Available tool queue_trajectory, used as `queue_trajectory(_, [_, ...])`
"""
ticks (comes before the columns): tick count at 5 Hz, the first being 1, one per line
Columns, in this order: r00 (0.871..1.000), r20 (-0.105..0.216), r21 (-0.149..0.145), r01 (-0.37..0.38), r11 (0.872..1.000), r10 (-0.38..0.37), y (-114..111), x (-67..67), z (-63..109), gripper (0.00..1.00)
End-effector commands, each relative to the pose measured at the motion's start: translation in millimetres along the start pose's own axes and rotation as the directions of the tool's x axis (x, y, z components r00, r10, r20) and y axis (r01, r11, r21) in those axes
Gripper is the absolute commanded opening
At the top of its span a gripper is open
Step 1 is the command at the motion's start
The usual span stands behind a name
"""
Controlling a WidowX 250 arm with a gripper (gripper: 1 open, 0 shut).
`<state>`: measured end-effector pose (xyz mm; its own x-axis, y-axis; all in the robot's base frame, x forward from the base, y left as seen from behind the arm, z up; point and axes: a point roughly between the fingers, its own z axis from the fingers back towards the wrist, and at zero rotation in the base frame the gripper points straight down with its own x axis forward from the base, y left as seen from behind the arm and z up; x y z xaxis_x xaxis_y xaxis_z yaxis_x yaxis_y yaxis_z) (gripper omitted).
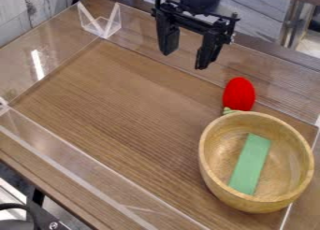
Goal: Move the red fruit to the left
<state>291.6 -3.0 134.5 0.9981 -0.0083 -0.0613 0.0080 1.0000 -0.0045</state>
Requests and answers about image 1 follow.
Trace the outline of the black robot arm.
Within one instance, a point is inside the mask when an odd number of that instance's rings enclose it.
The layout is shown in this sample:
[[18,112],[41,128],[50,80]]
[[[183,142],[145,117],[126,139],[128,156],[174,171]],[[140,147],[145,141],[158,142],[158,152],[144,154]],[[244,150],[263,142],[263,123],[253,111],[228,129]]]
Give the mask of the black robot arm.
[[196,69],[217,60],[224,45],[235,41],[236,12],[221,11],[220,0],[156,0],[152,16],[157,22],[158,45],[168,56],[180,48],[180,28],[203,35]]

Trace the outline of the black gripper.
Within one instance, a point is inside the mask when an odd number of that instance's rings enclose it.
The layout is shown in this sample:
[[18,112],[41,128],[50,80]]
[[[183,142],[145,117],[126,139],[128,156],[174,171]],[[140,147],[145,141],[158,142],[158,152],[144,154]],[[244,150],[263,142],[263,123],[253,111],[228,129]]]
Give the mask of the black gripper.
[[160,51],[165,56],[180,47],[180,28],[204,34],[196,69],[207,69],[217,59],[224,35],[232,37],[239,14],[220,4],[221,0],[156,0],[153,16],[157,21]]

